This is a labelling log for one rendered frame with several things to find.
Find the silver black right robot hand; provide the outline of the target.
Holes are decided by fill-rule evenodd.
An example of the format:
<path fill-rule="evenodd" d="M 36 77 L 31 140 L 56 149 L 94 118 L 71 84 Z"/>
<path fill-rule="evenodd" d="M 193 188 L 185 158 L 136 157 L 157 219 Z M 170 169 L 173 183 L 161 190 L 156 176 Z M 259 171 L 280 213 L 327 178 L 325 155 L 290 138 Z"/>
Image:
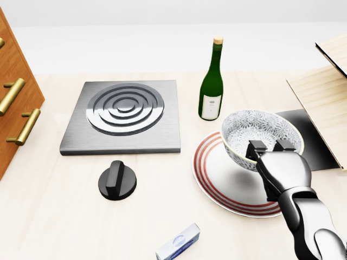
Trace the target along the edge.
<path fill-rule="evenodd" d="M 246 158 L 256 161 L 269 202 L 277 202 L 290 189 L 312 191 L 310 167 L 288 140 L 277 140 L 272 151 L 262 141 L 250 140 Z"/>

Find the white patterned bowl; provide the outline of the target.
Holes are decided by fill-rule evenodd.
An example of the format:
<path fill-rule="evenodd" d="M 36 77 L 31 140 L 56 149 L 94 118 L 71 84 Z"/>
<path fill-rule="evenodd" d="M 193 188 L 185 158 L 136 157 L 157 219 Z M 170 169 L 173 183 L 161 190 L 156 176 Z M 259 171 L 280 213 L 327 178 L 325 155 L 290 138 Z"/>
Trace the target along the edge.
<path fill-rule="evenodd" d="M 277 140 L 288 140 L 302 154 L 304 140 L 285 118 L 267 111 L 242 109 L 228 115 L 220 131 L 228 155 L 241 167 L 256 172 L 256 161 L 246 158 L 251 140 L 262 141 L 272 151 Z"/>

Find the white plate with red rings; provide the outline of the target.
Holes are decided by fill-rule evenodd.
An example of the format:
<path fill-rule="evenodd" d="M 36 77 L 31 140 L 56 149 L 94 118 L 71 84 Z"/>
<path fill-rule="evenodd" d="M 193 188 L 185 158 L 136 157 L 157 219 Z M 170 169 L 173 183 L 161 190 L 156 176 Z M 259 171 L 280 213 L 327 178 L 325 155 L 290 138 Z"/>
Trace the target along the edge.
<path fill-rule="evenodd" d="M 192 172 L 205 195 L 228 211 L 253 218 L 281 215 L 278 203 L 267 201 L 260 175 L 229 157 L 219 131 L 205 136 L 196 147 Z"/>

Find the flat dark stove plate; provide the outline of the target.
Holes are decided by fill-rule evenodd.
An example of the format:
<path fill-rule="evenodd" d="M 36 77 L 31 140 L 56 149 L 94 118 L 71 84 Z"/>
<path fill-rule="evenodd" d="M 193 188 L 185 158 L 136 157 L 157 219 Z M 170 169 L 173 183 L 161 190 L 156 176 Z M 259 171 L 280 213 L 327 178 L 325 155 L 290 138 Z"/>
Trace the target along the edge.
<path fill-rule="evenodd" d="M 179 153 L 175 80 L 85 82 L 61 155 Z"/>

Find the pale wooden rack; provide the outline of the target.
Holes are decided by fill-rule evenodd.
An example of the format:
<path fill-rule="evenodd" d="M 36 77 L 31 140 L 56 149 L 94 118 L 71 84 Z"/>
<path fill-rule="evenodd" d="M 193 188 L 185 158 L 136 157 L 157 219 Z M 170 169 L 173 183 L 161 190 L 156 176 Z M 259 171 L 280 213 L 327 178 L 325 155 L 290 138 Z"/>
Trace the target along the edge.
<path fill-rule="evenodd" d="M 331 63 L 287 80 L 342 171 L 347 172 L 347 34 L 316 43 Z"/>

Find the green wine bottle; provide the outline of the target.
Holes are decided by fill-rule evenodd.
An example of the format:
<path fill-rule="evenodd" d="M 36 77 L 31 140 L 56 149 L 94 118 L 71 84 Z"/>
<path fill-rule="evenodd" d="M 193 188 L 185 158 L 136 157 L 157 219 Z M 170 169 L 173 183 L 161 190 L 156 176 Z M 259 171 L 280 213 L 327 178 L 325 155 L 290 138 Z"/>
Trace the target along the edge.
<path fill-rule="evenodd" d="M 223 81 L 220 72 L 222 47 L 223 37 L 215 36 L 211 63 L 200 87 L 198 115 L 207 121 L 216 120 L 220 114 L 223 97 Z"/>

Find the white blue printed box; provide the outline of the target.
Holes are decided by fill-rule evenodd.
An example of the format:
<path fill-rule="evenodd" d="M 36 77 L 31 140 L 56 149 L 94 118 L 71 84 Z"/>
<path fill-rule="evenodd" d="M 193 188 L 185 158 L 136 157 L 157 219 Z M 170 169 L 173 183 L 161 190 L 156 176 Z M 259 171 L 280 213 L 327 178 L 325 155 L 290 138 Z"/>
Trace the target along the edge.
<path fill-rule="evenodd" d="M 156 251 L 157 260 L 174 260 L 187 248 L 192 246 L 200 236 L 200 228 L 195 224 L 191 224 L 184 231 L 169 240 Z"/>

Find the round black stove knob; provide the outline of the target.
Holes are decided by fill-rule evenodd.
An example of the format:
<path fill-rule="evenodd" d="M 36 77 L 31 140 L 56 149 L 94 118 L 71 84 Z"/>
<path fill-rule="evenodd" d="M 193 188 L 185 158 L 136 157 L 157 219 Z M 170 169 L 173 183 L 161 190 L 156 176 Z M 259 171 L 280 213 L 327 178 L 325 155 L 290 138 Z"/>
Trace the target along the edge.
<path fill-rule="evenodd" d="M 123 200 L 134 192 L 136 186 L 134 171 L 120 160 L 113 161 L 98 181 L 101 195 L 108 200 Z"/>

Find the wooden cabinet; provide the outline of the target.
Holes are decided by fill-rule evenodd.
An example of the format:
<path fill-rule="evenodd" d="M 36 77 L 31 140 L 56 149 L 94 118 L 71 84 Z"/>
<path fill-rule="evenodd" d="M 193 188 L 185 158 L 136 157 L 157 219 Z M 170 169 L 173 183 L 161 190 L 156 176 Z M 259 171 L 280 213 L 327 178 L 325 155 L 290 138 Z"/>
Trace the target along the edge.
<path fill-rule="evenodd" d="M 0 180 L 28 139 L 44 96 L 0 8 Z"/>

